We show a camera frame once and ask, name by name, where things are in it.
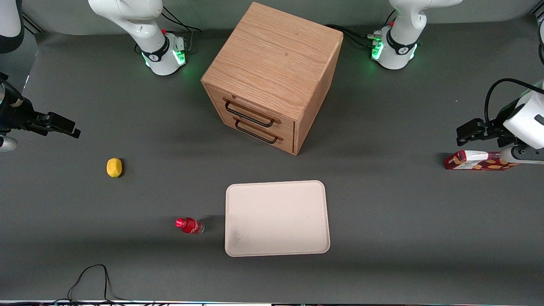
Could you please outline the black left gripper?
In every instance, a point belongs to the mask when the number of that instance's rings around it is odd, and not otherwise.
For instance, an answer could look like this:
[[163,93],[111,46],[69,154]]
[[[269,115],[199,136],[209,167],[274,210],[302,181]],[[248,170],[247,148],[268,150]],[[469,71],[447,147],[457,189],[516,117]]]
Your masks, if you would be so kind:
[[482,119],[472,119],[457,128],[457,146],[462,147],[473,141],[487,141],[497,138],[498,147],[515,145],[517,138],[504,127],[504,122],[513,114],[519,99],[504,106],[487,124]]

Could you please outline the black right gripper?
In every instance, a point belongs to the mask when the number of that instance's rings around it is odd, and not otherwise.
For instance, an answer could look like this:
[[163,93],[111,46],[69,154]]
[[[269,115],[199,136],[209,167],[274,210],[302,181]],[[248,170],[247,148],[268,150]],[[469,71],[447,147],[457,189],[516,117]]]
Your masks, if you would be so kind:
[[32,103],[24,98],[9,82],[8,76],[0,74],[0,133],[6,136],[11,130],[27,130],[46,136],[49,132],[66,134],[72,138],[80,137],[80,130],[75,122],[57,113],[47,113],[47,126],[39,127],[38,118],[42,114],[35,112]]

